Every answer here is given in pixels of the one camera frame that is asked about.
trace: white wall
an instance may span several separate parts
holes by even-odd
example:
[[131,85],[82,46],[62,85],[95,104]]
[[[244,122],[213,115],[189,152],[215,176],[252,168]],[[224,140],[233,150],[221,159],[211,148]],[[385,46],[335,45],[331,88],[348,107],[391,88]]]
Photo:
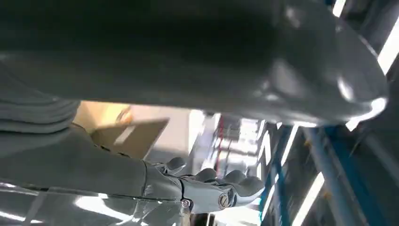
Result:
[[168,149],[178,154],[189,154],[189,116],[190,109],[133,105],[135,121],[169,118],[169,123],[155,142],[154,148]]

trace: gray mechanical hand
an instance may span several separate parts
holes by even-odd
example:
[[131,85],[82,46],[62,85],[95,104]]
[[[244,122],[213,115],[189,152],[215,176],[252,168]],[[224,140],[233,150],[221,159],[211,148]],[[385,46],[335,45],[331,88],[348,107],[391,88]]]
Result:
[[192,213],[208,213],[251,203],[264,190],[261,180],[246,177],[234,170],[223,179],[216,179],[213,169],[204,169],[195,176],[178,178],[182,197],[191,203]]
[[153,166],[163,174],[175,175],[186,166],[186,162],[184,159],[176,157],[167,163],[155,163]]

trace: blue steel frame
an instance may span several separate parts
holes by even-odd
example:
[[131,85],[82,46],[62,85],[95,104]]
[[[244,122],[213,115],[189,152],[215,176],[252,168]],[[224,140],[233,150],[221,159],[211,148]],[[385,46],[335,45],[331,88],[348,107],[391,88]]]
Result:
[[291,132],[292,127],[281,127],[281,135],[280,135],[280,139],[277,142],[277,144],[274,147],[271,147],[272,153],[271,153],[271,161],[270,161],[270,167],[269,167],[269,171],[267,173],[267,179],[266,179],[266,184],[265,184],[265,191],[262,194],[262,201],[261,201],[261,205],[262,209],[261,209],[261,214],[260,216],[262,216],[263,213],[263,207],[265,205],[265,201],[267,196],[269,195],[269,191],[271,186],[274,184],[274,178],[272,177],[272,168],[274,168],[277,172],[277,174],[279,175],[279,179],[277,181],[277,184],[275,186],[276,188],[276,192],[274,193],[274,198],[278,199],[278,206],[275,208],[278,208],[278,213],[280,213],[280,217],[279,217],[279,225],[280,226],[289,226],[290,222],[289,222],[289,216],[288,216],[288,211],[287,211],[287,198],[285,195],[285,187],[284,187],[284,174],[282,172],[282,168],[281,168],[281,157],[283,154],[283,151],[287,145],[287,141],[289,138],[289,134]]
[[[292,129],[292,127],[282,126],[280,128],[280,130],[282,130],[282,131],[280,134],[279,141],[274,145],[274,147],[271,147],[271,150],[272,150],[272,157],[271,157],[271,162],[270,162],[271,166],[269,167],[269,171],[267,172],[267,177],[265,180],[266,189],[261,196],[262,200],[259,205],[259,207],[261,207],[261,209],[260,209],[260,212],[261,212],[260,216],[261,216],[263,207],[265,205],[266,198],[270,192],[270,188],[274,184],[274,177],[272,176],[272,171],[273,171],[272,168],[274,168],[275,172],[279,175],[279,179],[275,186],[275,188],[278,189],[278,191],[276,191],[274,194],[277,196],[275,196],[274,198],[278,199],[278,202],[277,202],[278,206],[275,206],[275,208],[278,208],[276,212],[280,213],[278,225],[281,225],[281,226],[290,225],[288,211],[287,211],[287,199],[285,196],[285,188],[284,188],[284,174],[282,172],[282,166],[281,166],[280,162],[281,162],[281,156],[286,147],[291,129]],[[325,130],[327,137],[329,138],[329,140],[333,146],[333,150],[336,152],[336,156],[338,157],[338,160],[339,160],[340,164],[342,165],[344,173],[346,174],[346,176],[348,178],[350,186],[352,187],[352,189],[355,193],[355,196],[359,202],[361,210],[363,211],[369,225],[370,226],[386,226],[387,223],[386,223],[380,209],[378,208],[378,205],[376,204],[374,197],[370,194],[370,192],[366,188],[365,184],[363,183],[363,181],[361,179],[360,174],[356,170],[355,163],[349,157],[350,151],[347,150],[345,143],[343,141],[334,138],[334,137],[336,137],[336,133],[337,133],[336,127],[327,127],[327,128],[321,128],[321,129]]]
[[386,226],[387,223],[382,215],[381,210],[375,201],[375,198],[370,194],[366,185],[356,170],[356,164],[350,157],[350,150],[347,149],[345,143],[337,139],[337,128],[336,127],[326,127],[325,132],[328,139],[333,146],[336,156],[342,168],[348,178],[348,181],[352,187],[352,190],[359,202],[359,205],[367,219],[370,226]]

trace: clear acrylic panel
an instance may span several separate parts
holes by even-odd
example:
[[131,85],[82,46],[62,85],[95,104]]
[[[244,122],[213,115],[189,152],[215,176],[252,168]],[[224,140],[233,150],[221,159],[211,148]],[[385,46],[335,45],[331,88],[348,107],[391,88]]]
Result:
[[0,225],[184,226],[182,202],[0,183]]

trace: blue metal beam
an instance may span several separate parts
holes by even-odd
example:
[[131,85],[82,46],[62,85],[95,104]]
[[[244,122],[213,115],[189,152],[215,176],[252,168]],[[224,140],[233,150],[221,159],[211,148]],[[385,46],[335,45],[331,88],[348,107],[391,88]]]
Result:
[[345,143],[337,139],[337,129],[335,127],[325,128],[326,134],[333,146],[336,156],[346,177],[352,187],[352,190],[358,200],[358,203],[370,226],[386,226],[387,223],[378,208],[375,198],[368,191],[366,185],[356,170],[356,164],[350,156],[350,150],[347,149]]
[[311,154],[316,168],[323,173],[325,186],[332,194],[331,211],[340,226],[353,226],[356,221],[341,191],[334,165],[325,152],[317,129],[303,128],[306,138],[311,142]]
[[278,205],[275,207],[277,208],[277,213],[280,214],[278,217],[279,223],[278,225],[280,226],[289,226],[289,217],[288,217],[288,211],[287,211],[287,198],[285,196],[285,189],[284,189],[284,175],[281,170],[281,156],[282,153],[287,145],[287,141],[289,138],[289,134],[291,132],[291,127],[281,127],[280,128],[280,136],[277,144],[274,147],[271,147],[272,149],[272,157],[271,157],[271,170],[269,170],[268,173],[268,179],[267,181],[270,182],[270,187],[274,184],[274,177],[275,174],[279,175],[279,180],[277,181],[277,184],[275,185],[275,193],[274,193],[274,198],[278,200]]

